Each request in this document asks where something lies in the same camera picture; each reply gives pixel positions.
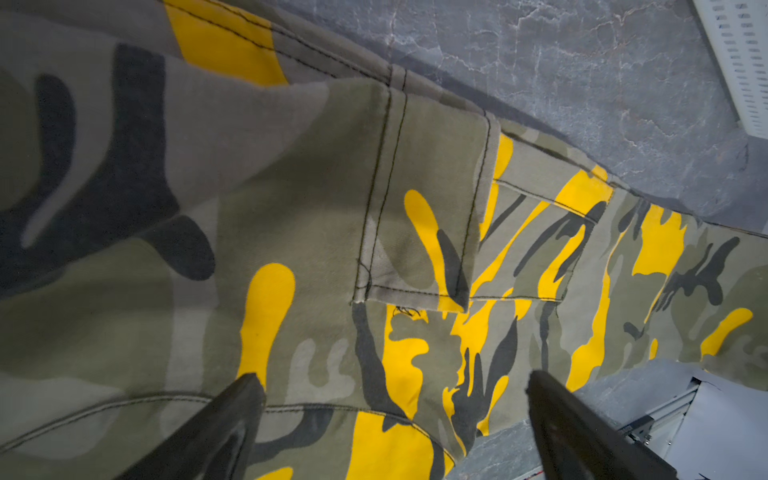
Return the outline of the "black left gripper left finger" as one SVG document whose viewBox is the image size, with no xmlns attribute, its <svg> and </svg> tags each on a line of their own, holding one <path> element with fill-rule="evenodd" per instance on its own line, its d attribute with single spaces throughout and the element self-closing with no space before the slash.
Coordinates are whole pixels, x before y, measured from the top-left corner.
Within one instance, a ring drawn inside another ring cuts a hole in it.
<svg viewBox="0 0 768 480">
<path fill-rule="evenodd" d="M 119 477 L 242 479 L 265 400 L 258 376 L 241 376 Z"/>
</svg>

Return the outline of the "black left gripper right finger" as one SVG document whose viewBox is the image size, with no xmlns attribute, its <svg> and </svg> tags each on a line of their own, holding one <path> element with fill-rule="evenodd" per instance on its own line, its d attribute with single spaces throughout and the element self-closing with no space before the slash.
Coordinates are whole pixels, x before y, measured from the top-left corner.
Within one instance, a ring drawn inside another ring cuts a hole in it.
<svg viewBox="0 0 768 480">
<path fill-rule="evenodd" d="M 552 375 L 531 373 L 526 389 L 547 479 L 675 479 L 677 471 L 601 419 Z"/>
</svg>

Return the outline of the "camouflage yellow green trousers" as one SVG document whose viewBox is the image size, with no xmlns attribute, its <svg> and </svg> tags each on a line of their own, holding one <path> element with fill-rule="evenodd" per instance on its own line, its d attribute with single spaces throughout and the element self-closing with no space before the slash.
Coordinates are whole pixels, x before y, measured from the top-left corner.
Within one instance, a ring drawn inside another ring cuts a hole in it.
<svg viewBox="0 0 768 480">
<path fill-rule="evenodd" d="M 241 376 L 245 479 L 441 479 L 654 359 L 767 386 L 767 238 L 259 1 L 1 5 L 1 475 L 116 479 Z"/>
</svg>

